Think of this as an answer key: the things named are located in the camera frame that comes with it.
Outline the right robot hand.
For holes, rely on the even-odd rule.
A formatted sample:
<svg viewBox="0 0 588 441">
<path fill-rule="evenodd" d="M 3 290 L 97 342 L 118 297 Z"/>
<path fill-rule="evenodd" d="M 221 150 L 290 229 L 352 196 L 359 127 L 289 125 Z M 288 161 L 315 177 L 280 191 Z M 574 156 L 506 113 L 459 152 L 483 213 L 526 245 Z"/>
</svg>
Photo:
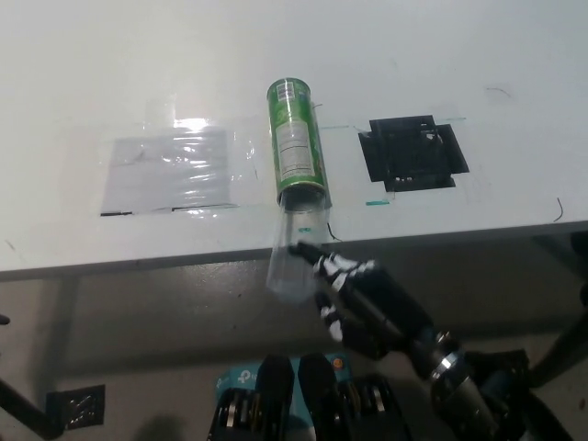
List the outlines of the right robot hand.
<svg viewBox="0 0 588 441">
<path fill-rule="evenodd" d="M 378 360 L 435 340 L 431 317 L 376 261 L 350 260 L 305 242 L 288 251 L 312 266 L 317 310 L 336 342 Z"/>
</svg>

